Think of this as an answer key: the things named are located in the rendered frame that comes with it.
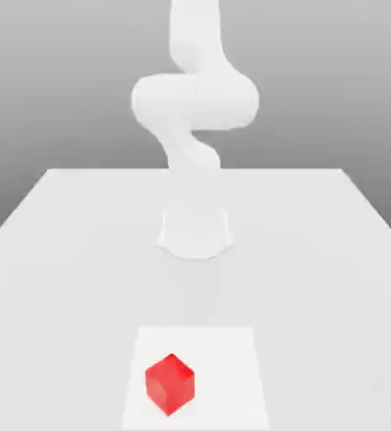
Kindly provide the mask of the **small red cube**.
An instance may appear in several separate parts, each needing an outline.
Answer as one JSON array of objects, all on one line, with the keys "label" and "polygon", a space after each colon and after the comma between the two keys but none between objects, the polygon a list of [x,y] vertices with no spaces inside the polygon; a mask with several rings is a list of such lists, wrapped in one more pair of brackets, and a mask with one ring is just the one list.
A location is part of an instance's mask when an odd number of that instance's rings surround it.
[{"label": "small red cube", "polygon": [[169,354],[145,371],[147,396],[167,416],[195,397],[195,373],[175,354]]}]

